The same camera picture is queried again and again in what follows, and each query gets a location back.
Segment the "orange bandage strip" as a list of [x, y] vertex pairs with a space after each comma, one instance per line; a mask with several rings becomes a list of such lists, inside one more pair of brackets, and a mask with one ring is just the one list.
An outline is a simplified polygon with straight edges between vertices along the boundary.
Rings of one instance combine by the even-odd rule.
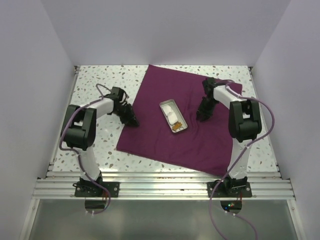
[[173, 124], [172, 130], [173, 130], [174, 132], [176, 132], [176, 131], [177, 131], [178, 129], [180, 129], [182, 126], [183, 126], [182, 123], [179, 122], [179, 121], [177, 121], [176, 123]]

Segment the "purple cloth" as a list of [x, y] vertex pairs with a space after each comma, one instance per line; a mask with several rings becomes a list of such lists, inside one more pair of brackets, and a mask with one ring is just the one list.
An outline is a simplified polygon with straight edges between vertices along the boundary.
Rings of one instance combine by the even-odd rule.
[[[117, 150], [162, 163], [223, 176], [230, 164], [233, 139], [229, 110], [215, 106], [213, 116], [198, 121], [196, 112], [205, 95], [205, 76], [149, 65], [133, 102], [138, 127], [125, 126]], [[188, 127], [173, 133], [160, 103], [174, 100]]]

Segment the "metal instrument tray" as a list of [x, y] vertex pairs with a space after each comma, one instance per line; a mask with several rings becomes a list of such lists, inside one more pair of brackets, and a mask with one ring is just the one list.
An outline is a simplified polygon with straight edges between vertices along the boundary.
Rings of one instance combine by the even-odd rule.
[[174, 99], [161, 102], [159, 107], [173, 134], [187, 130], [188, 124]]

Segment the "white gauze pad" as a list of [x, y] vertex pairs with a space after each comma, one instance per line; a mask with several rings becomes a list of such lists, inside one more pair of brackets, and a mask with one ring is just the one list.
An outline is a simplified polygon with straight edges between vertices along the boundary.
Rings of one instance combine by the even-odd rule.
[[170, 105], [164, 105], [162, 110], [166, 116], [174, 112]]
[[174, 123], [179, 121], [175, 112], [172, 112], [171, 114], [169, 114], [167, 116], [167, 120], [168, 120], [170, 125], [174, 125]]

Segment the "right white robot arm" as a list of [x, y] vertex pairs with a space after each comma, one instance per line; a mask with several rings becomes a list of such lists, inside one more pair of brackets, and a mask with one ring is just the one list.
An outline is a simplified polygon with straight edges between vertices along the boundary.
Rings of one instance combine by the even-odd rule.
[[217, 104], [223, 104], [228, 109], [227, 126], [232, 137], [232, 151], [222, 189], [232, 197], [241, 190], [241, 185], [246, 184], [249, 143], [256, 140], [262, 131], [259, 102], [238, 94], [226, 82], [215, 83], [209, 78], [202, 85], [205, 96], [196, 112], [198, 121], [211, 118]]

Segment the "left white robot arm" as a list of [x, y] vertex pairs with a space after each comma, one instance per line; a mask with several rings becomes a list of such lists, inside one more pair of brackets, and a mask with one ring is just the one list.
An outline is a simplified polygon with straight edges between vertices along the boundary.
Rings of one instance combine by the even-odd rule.
[[67, 107], [60, 133], [59, 148], [76, 154], [82, 173], [80, 179], [88, 182], [86, 190], [92, 196], [99, 196], [104, 190], [101, 171], [93, 150], [97, 119], [104, 115], [116, 115], [125, 126], [140, 125], [127, 98], [126, 93], [121, 96], [107, 94], [83, 106], [70, 104]]

